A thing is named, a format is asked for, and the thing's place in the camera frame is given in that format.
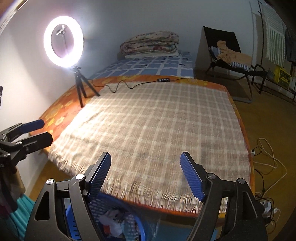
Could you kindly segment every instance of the chair backrest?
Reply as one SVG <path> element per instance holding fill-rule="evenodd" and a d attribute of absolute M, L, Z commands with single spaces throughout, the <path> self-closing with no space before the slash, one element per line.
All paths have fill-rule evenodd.
<path fill-rule="evenodd" d="M 239 43 L 237 41 L 237 38 L 235 36 L 234 32 L 227 32 L 223 30 L 217 30 L 213 28 L 208 28 L 204 26 L 204 31 L 205 31 L 205 37 L 207 39 L 207 45 L 209 48 L 211 46 L 217 47 L 217 42 L 219 40 L 226 41 L 226 46 L 235 51 L 235 52 L 240 52 L 240 47 Z"/>

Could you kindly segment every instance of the black tripod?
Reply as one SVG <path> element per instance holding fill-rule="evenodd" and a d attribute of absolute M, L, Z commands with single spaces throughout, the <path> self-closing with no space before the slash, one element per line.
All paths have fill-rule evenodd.
<path fill-rule="evenodd" d="M 78 98 L 79 98 L 79 102 L 80 102 L 80 106 L 81 108 L 83 107 L 83 103 L 82 103 L 82 98 L 81 98 L 81 93 L 82 92 L 84 98 L 86 98 L 86 93 L 84 90 L 84 86 L 82 84 L 82 81 L 84 81 L 89 88 L 96 94 L 96 96 L 100 96 L 100 94 L 94 89 L 94 87 L 89 83 L 89 80 L 87 78 L 85 78 L 81 73 L 80 73 L 80 69 L 81 67 L 73 67 L 72 70 L 74 71 L 74 75 L 75 75 L 75 82 L 76 82 L 76 90 L 77 90 L 77 94 L 78 94 Z"/>

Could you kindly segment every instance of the illuminated ring light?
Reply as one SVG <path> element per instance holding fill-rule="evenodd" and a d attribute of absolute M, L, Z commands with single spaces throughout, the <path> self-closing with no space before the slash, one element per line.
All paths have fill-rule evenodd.
<path fill-rule="evenodd" d="M 64 58 L 60 58 L 56 55 L 54 50 L 52 49 L 52 32 L 56 28 L 56 26 L 65 24 L 72 32 L 74 38 L 74 47 L 71 53 L 67 54 Z M 52 20 L 49 25 L 47 26 L 45 33 L 44 33 L 44 48 L 47 56 L 49 59 L 56 65 L 68 68 L 76 64 L 83 51 L 83 34 L 81 27 L 71 17 L 68 16 L 60 16 Z"/>

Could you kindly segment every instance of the brown floor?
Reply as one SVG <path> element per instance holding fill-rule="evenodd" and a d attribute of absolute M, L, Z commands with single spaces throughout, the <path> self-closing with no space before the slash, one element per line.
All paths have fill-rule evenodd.
<path fill-rule="evenodd" d="M 232 96 L 246 97 L 247 94 L 249 95 L 245 79 L 233 82 L 217 78 L 214 81 L 212 77 L 206 76 L 203 72 L 198 72 L 197 78 L 225 85 Z M 268 235 L 269 240 L 272 240 L 285 225 L 296 206 L 296 182 L 294 182 L 294 174 L 296 172 L 294 151 L 296 141 L 296 105 L 266 92 L 259 95 L 255 87 L 252 87 L 252 90 L 254 97 L 252 104 L 236 102 L 251 148 L 257 146 L 258 138 L 266 138 L 273 148 L 275 157 L 281 160 L 288 170 L 287 175 L 265 195 L 265 197 L 272 198 L 275 207 L 281 210 L 275 230 L 272 232 L 274 226 L 271 224 L 267 227 L 267 232 L 272 232 Z M 254 161 L 273 164 L 272 159 L 263 154 L 255 156 Z M 259 164 L 254 164 L 254 166 L 262 173 L 268 173 L 271 169 Z M 277 181 L 283 174 L 283 171 L 283 168 L 279 165 L 278 169 L 272 171 L 269 175 L 264 175 L 265 187 L 270 187 Z M 45 181 L 49 178 L 63 181 L 70 177 L 59 171 L 54 164 L 48 162 L 31 192 L 31 199 L 36 200 Z M 261 192 L 263 185 L 261 176 L 258 173 L 255 173 L 255 183 L 256 191 Z M 279 212 L 274 215 L 274 219 L 276 220 L 278 216 Z"/>

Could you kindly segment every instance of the black chair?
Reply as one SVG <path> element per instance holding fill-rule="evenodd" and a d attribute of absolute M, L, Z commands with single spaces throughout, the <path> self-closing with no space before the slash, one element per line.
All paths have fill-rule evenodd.
<path fill-rule="evenodd" d="M 246 77 L 248 85 L 249 85 L 250 93 L 251 93 L 251 99 L 233 97 L 233 100 L 240 101 L 240 102 L 245 102 L 245 103 L 252 103 L 253 94 L 252 94 L 251 84 L 250 84 L 248 76 L 252 76 L 252 84 L 253 84 L 255 76 L 262 77 L 263 81 L 264 81 L 265 78 L 266 78 L 267 72 L 259 64 L 257 64 L 255 67 L 251 65 L 252 70 L 250 70 L 248 72 L 248 71 L 245 71 L 245 70 L 240 69 L 240 68 L 232 67 L 231 65 L 224 62 L 222 59 L 217 60 L 214 53 L 211 51 L 211 46 L 217 47 L 217 42 L 219 40 L 226 41 L 226 46 L 229 49 L 241 53 L 239 43 L 237 41 L 235 33 L 234 32 L 227 32 L 227 31 L 217 30 L 217 29 L 212 29 L 212 28 L 208 28 L 208 27 L 205 27 L 205 26 L 203 28 L 204 28 L 204 31 L 205 31 L 205 37 L 207 39 L 207 45 L 209 47 L 209 52 L 210 52 L 210 57 L 211 57 L 211 64 L 210 64 L 209 68 L 207 69 L 206 73 L 208 73 L 208 71 L 212 68 L 213 73 L 214 73 L 214 78 L 216 78 L 214 68 L 215 67 L 221 67 L 221 68 L 224 68 L 224 69 L 232 70 L 234 72 L 243 74 L 244 75 L 243 77 L 241 77 L 239 79 L 235 79 L 235 80 L 240 80 L 240 79 L 243 79 L 244 77 Z"/>

